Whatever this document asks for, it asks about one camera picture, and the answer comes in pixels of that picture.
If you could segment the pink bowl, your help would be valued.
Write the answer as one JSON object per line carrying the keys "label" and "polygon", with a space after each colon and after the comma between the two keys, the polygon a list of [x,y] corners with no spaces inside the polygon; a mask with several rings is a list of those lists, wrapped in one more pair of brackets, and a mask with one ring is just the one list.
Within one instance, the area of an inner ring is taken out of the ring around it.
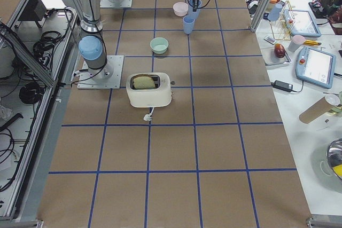
{"label": "pink bowl", "polygon": [[174,14],[178,17],[183,17],[188,14],[188,4],[185,2],[176,2],[173,5]]}

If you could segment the green bowl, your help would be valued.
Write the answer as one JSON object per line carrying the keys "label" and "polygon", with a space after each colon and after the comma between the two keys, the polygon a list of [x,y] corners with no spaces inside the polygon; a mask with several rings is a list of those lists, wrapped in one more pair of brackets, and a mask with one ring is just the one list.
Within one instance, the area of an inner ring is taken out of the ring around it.
{"label": "green bowl", "polygon": [[153,38],[150,47],[155,54],[164,54],[169,46],[169,42],[164,37]]}

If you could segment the small remote control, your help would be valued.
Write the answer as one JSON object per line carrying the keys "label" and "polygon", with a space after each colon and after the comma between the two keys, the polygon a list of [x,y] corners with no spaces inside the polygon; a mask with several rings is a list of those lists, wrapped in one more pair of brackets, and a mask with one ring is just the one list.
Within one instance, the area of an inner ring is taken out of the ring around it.
{"label": "small remote control", "polygon": [[265,36],[265,37],[264,37],[264,40],[265,40],[266,42],[272,44],[272,45],[275,45],[276,42],[277,42],[277,41],[276,41],[273,37],[271,37],[271,36]]}

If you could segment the metal tray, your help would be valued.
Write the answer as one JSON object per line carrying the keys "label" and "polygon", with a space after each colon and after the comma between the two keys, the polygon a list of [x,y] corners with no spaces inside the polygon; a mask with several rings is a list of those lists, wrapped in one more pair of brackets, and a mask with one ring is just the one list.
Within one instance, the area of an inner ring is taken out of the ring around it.
{"label": "metal tray", "polygon": [[288,65],[292,62],[291,58],[287,54],[282,58],[276,57],[274,48],[261,49],[261,53],[266,66]]}

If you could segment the red apple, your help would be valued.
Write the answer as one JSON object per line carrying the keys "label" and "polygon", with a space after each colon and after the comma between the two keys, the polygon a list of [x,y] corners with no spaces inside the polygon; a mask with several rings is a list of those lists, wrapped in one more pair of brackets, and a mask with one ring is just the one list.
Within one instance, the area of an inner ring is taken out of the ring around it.
{"label": "red apple", "polygon": [[278,58],[284,58],[285,57],[285,48],[282,44],[276,43],[274,45],[274,54]]}

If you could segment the teach pendant far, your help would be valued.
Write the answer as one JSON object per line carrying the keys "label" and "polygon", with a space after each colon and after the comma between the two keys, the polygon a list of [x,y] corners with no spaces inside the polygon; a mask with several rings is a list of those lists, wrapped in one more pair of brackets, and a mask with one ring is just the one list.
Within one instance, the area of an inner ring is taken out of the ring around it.
{"label": "teach pendant far", "polygon": [[313,16],[306,10],[285,10],[283,17],[290,35],[318,38],[321,32]]}

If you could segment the teach pendant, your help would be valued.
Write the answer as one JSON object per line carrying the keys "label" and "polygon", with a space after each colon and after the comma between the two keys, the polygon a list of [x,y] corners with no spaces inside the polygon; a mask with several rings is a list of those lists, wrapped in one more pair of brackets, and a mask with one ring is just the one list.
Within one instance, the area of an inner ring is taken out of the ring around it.
{"label": "teach pendant", "polygon": [[290,35],[318,38],[321,32],[313,16],[306,10],[285,10],[283,17]]}
{"label": "teach pendant", "polygon": [[331,89],[335,72],[336,56],[305,46],[298,53],[296,77],[302,81]]}

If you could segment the bread slice in toaster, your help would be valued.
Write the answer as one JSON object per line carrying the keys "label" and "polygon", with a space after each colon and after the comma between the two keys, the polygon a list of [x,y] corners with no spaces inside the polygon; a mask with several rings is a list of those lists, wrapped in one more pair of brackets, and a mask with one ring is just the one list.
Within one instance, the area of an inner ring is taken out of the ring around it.
{"label": "bread slice in toaster", "polygon": [[152,89],[156,87],[153,78],[150,76],[139,76],[133,78],[133,86],[135,89]]}

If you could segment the pink cup on side table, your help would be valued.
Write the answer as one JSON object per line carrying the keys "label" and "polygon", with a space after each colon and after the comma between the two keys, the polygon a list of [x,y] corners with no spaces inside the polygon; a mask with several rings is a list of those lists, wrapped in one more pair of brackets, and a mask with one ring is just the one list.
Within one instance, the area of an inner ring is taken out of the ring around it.
{"label": "pink cup on side table", "polygon": [[289,46],[287,47],[287,49],[290,52],[295,52],[297,49],[299,49],[303,45],[305,40],[306,39],[302,35],[294,35],[291,38],[291,42],[290,42]]}

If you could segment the white toaster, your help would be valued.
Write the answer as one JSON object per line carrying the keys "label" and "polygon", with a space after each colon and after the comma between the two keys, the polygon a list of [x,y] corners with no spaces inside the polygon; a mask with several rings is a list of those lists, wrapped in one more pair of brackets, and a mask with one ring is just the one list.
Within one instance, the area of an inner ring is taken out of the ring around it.
{"label": "white toaster", "polygon": [[[133,78],[139,76],[150,76],[156,85],[152,89],[135,89]],[[127,78],[126,91],[133,107],[164,107],[172,101],[170,78],[166,73],[140,73],[132,74]]]}

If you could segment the black power adapter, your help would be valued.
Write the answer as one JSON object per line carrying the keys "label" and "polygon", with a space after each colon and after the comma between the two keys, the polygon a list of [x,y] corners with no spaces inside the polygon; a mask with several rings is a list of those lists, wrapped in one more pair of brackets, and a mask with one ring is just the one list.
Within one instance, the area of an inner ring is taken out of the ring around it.
{"label": "black power adapter", "polygon": [[271,85],[273,88],[275,89],[279,89],[285,92],[292,92],[293,90],[293,85],[283,82],[283,81],[279,81],[279,80],[275,80],[274,82],[271,82]]}

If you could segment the teach pendant near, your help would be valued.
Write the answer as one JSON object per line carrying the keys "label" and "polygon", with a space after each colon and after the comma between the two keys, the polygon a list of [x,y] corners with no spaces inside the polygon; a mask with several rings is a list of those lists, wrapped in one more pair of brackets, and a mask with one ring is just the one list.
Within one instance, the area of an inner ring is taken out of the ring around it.
{"label": "teach pendant near", "polygon": [[302,81],[331,89],[335,72],[336,56],[305,46],[298,53],[296,77]]}

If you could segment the cardboard tube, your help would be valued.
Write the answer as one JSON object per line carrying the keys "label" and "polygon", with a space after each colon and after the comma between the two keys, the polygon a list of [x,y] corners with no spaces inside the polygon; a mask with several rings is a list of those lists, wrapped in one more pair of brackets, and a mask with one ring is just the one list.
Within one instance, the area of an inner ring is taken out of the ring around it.
{"label": "cardboard tube", "polygon": [[303,113],[299,115],[299,120],[305,124],[309,124],[324,113],[340,104],[340,98],[333,94],[326,94],[316,103],[311,105]]}

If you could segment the steel bowl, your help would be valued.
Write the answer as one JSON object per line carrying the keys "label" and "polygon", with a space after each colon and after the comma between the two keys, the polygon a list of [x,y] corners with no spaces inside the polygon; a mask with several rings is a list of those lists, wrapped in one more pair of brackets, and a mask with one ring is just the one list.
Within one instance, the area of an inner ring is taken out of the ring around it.
{"label": "steel bowl", "polygon": [[341,180],[341,138],[332,141],[327,149],[328,166]]}

